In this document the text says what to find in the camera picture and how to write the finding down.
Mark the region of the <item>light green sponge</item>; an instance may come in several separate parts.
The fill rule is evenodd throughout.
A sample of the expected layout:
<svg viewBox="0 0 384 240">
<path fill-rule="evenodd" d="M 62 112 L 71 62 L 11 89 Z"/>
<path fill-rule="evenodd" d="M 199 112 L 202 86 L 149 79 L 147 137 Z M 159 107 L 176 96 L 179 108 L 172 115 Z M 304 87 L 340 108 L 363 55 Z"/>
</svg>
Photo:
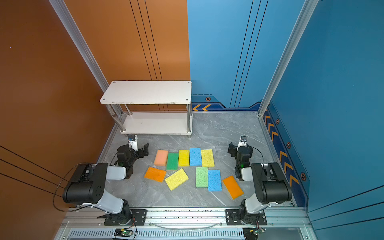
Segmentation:
<svg viewBox="0 0 384 240">
<path fill-rule="evenodd" d="M 209 186 L 208 168 L 196 167 L 196 187 L 207 188 Z"/>
</svg>

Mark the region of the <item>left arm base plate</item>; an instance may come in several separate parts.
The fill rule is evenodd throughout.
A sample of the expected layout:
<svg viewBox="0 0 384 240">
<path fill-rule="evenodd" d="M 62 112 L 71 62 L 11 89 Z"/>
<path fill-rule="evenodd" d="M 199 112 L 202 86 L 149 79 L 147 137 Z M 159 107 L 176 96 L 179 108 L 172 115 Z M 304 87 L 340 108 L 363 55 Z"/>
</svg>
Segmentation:
<svg viewBox="0 0 384 240">
<path fill-rule="evenodd" d="M 127 214 L 106 214 L 104 225 L 105 226 L 144 226 L 147 216 L 145 209 L 129 210 Z"/>
</svg>

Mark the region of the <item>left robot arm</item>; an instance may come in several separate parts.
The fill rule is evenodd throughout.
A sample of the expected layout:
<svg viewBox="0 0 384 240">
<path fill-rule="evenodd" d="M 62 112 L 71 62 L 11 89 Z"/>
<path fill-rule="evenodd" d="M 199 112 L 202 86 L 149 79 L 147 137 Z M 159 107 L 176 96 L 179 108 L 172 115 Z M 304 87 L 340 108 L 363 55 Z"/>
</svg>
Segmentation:
<svg viewBox="0 0 384 240">
<path fill-rule="evenodd" d="M 149 144 L 135 150 L 131 145 L 120 146 L 117 150 L 117 161 L 108 163 L 82 163 L 67 183 L 62 198 L 65 203 L 92 207 L 105 214 L 106 226 L 143 226 L 146 210 L 131 210 L 125 199 L 118 198 L 105 190 L 106 181 L 128 180 L 134 171 L 134 163 L 149 155 Z"/>
</svg>

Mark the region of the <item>pale yellow sponge row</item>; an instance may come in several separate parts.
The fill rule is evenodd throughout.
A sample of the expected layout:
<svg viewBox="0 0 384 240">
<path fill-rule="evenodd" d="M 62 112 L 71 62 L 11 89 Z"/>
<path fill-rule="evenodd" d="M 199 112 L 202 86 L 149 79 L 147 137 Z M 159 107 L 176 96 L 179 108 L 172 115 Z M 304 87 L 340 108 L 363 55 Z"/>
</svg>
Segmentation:
<svg viewBox="0 0 384 240">
<path fill-rule="evenodd" d="M 207 168 L 215 167 L 214 155 L 213 155 L 212 149 L 201 150 L 201 155 L 202 155 L 202 166 L 203 167 L 207 167 Z"/>
</svg>

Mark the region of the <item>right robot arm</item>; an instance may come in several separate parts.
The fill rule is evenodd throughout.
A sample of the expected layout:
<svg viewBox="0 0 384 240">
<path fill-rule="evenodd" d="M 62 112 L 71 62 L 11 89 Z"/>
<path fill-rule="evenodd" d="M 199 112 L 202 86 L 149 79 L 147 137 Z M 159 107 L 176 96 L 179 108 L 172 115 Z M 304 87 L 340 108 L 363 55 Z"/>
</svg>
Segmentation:
<svg viewBox="0 0 384 240">
<path fill-rule="evenodd" d="M 238 210 L 226 210 L 227 225 L 267 225 L 265 210 L 292 200 L 292 189 L 278 163 L 251 163 L 256 148 L 240 141 L 230 143 L 228 153 L 235 158 L 236 178 L 252 182 L 255 193 L 242 200 Z"/>
</svg>

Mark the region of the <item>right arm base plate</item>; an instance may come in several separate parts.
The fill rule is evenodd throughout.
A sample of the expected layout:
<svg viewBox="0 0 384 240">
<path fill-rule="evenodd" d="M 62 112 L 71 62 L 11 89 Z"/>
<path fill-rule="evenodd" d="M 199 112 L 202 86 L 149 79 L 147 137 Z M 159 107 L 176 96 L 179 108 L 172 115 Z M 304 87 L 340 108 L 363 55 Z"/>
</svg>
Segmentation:
<svg viewBox="0 0 384 240">
<path fill-rule="evenodd" d="M 226 209 L 225 214 L 228 226 L 266 226 L 268 224 L 267 217 L 264 212 L 258 214 L 249 214 L 247 212 L 241 212 L 239 209 Z"/>
</svg>

